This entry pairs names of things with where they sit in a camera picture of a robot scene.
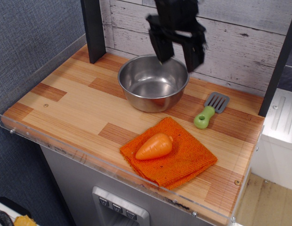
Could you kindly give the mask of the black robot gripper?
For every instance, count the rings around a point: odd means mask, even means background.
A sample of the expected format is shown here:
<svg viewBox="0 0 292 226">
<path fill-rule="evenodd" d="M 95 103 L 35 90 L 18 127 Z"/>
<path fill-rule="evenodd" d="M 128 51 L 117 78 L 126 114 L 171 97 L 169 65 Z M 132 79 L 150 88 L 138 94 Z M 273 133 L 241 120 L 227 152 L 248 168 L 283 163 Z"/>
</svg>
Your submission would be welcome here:
<svg viewBox="0 0 292 226">
<path fill-rule="evenodd" d="M 196 0 L 156 0 L 157 14 L 146 17 L 149 36 L 161 63 L 174 56 L 173 43 L 182 45 L 187 71 L 204 62 L 205 27 L 199 24 Z"/>
</svg>

